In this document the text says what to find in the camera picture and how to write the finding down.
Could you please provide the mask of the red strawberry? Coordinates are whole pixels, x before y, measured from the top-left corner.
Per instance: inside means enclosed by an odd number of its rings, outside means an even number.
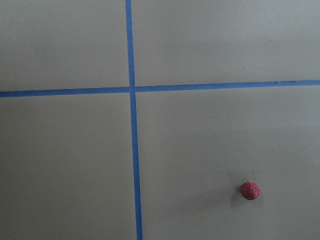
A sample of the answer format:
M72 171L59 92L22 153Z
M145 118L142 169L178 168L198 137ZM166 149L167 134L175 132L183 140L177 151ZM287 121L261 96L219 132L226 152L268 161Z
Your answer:
M240 192L246 200L252 201L259 197L261 190L255 182L247 181L241 186Z

